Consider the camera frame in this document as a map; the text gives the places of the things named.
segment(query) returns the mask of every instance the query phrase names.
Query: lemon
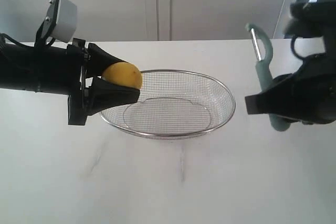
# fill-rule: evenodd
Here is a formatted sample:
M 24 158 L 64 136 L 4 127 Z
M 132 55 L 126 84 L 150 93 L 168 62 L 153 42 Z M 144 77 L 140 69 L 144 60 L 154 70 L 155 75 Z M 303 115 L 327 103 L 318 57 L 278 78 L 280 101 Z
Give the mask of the lemon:
M 120 86 L 141 89 L 142 75 L 139 69 L 128 62 L 112 64 L 104 70 L 102 77 L 105 80 Z

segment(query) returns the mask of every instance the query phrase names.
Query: light blue handle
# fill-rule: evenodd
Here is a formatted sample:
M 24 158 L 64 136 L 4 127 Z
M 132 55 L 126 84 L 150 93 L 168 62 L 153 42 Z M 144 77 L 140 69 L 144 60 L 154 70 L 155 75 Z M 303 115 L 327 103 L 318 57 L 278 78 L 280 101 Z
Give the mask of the light blue handle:
M 271 71 L 269 70 L 269 64 L 271 63 L 272 58 L 273 58 L 272 43 L 269 40 L 267 34 L 260 27 L 254 24 L 248 23 L 245 28 L 250 33 L 255 33 L 255 35 L 258 35 L 258 37 L 261 39 L 262 43 L 264 44 L 265 56 L 260 57 L 260 58 L 257 56 L 257 58 L 259 59 L 256 63 L 256 71 L 257 71 L 260 87 L 261 87 L 261 90 L 264 91 L 273 83 L 273 77 L 272 77 Z M 254 43 L 256 54 L 260 54 L 259 47 L 258 47 L 255 37 L 253 38 L 253 43 Z M 290 123 L 284 121 L 282 118 L 274 114 L 269 114 L 269 119 L 270 119 L 272 127 L 277 131 L 285 131 L 290 126 Z

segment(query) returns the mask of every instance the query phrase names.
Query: white table surface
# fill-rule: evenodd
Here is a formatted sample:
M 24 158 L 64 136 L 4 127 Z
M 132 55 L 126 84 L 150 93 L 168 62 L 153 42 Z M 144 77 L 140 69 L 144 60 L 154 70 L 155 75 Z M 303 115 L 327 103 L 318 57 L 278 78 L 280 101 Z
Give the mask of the white table surface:
M 0 90 L 0 223 L 336 222 L 336 125 L 278 133 L 267 115 L 247 115 L 244 96 L 260 92 L 251 41 L 97 44 L 141 70 L 219 79 L 235 115 L 205 136 L 163 142 L 122 133 L 98 114 L 68 126 L 66 96 Z M 288 40 L 273 45 L 274 76 L 300 66 Z

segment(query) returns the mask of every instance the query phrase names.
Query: wire mesh basket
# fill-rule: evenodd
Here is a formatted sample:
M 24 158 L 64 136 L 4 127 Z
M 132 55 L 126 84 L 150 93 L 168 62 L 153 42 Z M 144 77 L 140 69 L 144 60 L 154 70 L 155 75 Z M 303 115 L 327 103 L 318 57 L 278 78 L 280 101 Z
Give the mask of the wire mesh basket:
M 133 135 L 154 139 L 198 136 L 226 124 L 235 99 L 220 81 L 182 70 L 142 72 L 137 103 L 101 112 L 109 124 Z

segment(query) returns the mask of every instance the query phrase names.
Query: basket rim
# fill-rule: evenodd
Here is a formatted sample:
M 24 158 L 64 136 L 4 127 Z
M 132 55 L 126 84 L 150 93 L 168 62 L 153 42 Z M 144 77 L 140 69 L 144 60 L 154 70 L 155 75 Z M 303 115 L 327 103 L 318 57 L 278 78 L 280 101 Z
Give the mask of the basket rim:
M 187 71 L 187 70 L 178 70 L 178 69 L 150 69 L 150 70 L 143 70 L 143 71 L 141 71 L 141 73 L 152 73 L 152 72 L 175 72 L 175 73 L 178 72 L 178 73 L 187 73 L 187 74 L 192 74 L 192 75 L 195 75 L 195 76 L 202 76 L 204 78 L 207 78 L 207 79 L 210 79 L 212 81 L 217 82 L 219 85 L 221 85 L 229 93 L 229 95 L 230 95 L 230 97 L 232 99 L 233 108 L 232 108 L 230 116 L 223 123 L 221 123 L 219 125 L 216 125 L 216 126 L 210 128 L 210 129 L 200 130 L 200 131 L 195 131 L 195 132 L 176 133 L 176 134 L 153 134 L 153 133 L 139 132 L 139 131 L 135 131 L 135 130 L 130 130 L 128 128 L 121 127 L 121 126 L 119 126 L 117 124 L 112 123 L 111 121 L 109 121 L 103 115 L 103 111 L 100 111 L 99 113 L 100 113 L 100 116 L 102 117 L 102 119 L 105 122 L 107 122 L 108 124 L 110 124 L 110 125 L 118 128 L 118 129 L 120 129 L 120 130 L 122 130 L 122 131 L 124 131 L 126 133 L 131 133 L 133 135 L 140 136 L 140 137 L 163 137 L 163 138 L 166 138 L 167 140 L 169 140 L 169 138 L 186 137 L 186 136 L 193 137 L 193 136 L 197 136 L 199 134 L 205 134 L 205 133 L 214 131 L 214 130 L 216 130 L 216 129 L 222 127 L 222 126 L 224 126 L 225 124 L 227 124 L 231 120 L 231 118 L 233 117 L 233 115 L 235 114 L 235 111 L 236 111 L 236 100 L 235 100 L 235 97 L 231 93 L 230 89 L 225 84 L 223 84 L 221 81 L 217 80 L 216 78 L 208 76 L 208 75 L 203 74 L 203 73 L 192 72 L 192 71 Z

